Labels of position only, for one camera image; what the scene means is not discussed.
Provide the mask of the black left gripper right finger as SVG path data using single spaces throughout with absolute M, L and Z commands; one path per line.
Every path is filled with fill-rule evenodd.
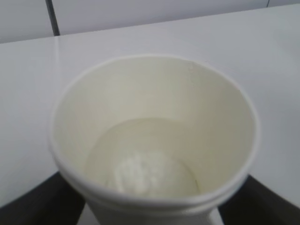
M 298 225 L 300 209 L 252 176 L 218 207 L 225 225 Z

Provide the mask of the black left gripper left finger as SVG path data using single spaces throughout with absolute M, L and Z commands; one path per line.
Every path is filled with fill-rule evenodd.
M 76 225 L 85 200 L 59 173 L 0 208 L 2 225 Z

